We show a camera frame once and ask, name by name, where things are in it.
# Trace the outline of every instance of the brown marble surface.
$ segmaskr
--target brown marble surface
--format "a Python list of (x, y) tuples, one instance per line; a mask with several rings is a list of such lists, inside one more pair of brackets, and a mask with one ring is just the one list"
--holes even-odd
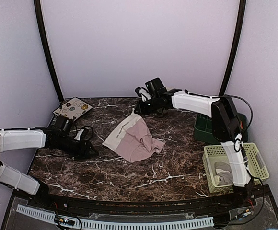
[(40, 149), (29, 174), (44, 181), (50, 193), (103, 201), (173, 201), (210, 196), (202, 156), (206, 143), (193, 139), (196, 113), (170, 110), (163, 118), (143, 116), (161, 153), (129, 163), (102, 145), (136, 105), (136, 98), (84, 99), (93, 106), (76, 121), (91, 125), (92, 144), (100, 155), (75, 161), (60, 150)]

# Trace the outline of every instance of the pink towel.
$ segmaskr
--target pink towel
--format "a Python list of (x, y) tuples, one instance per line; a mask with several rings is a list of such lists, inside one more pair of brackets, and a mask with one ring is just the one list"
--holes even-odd
[(163, 142), (152, 138), (147, 124), (134, 112), (111, 132), (103, 145), (128, 162), (147, 159), (164, 147)]

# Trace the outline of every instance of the white wall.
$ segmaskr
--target white wall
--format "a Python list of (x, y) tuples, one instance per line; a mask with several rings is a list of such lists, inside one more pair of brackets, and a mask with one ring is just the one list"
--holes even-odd
[[(251, 137), (269, 169), (278, 205), (278, 0), (248, 1), (228, 93), (253, 107)], [(239, 108), (248, 114), (245, 106)]]
[(65, 97), (135, 96), (165, 85), (218, 94), (239, 0), (42, 0)]
[[(56, 106), (33, 1), (0, 0), (0, 127), (47, 126)], [(6, 152), (1, 160), (27, 172), (34, 152)], [(0, 184), (0, 227), (10, 195)]]

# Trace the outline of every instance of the patterned card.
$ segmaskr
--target patterned card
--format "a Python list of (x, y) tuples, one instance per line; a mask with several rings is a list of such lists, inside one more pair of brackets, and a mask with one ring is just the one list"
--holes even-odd
[(56, 116), (62, 115), (76, 121), (86, 112), (92, 109), (92, 106), (88, 103), (78, 99), (77, 97), (72, 98), (62, 105), (62, 109), (57, 108), (53, 113)]

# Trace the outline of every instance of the green plastic basket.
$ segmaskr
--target green plastic basket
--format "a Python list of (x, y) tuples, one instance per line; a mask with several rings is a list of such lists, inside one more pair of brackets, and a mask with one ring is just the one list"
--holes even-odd
[[(269, 172), (266, 164), (258, 151), (256, 144), (244, 143), (244, 150), (249, 159), (249, 169), (254, 177), (260, 178), (262, 181), (269, 178)], [(227, 192), (232, 190), (231, 185), (215, 184), (214, 176), (216, 175), (215, 163), (224, 162), (229, 164), (228, 157), (222, 145), (208, 145), (204, 147), (203, 163), (206, 172), (209, 191), (211, 193)], [(259, 180), (254, 180), (255, 185), (259, 184)]]
[[(238, 116), (243, 123), (243, 127), (246, 127), (247, 126), (246, 116), (244, 114), (238, 114)], [(218, 142), (212, 134), (211, 119), (208, 116), (203, 114), (197, 114), (193, 138), (196, 140), (204, 141), (212, 145), (220, 144), (220, 142)], [(248, 142), (248, 132), (244, 134), (243, 142)]]

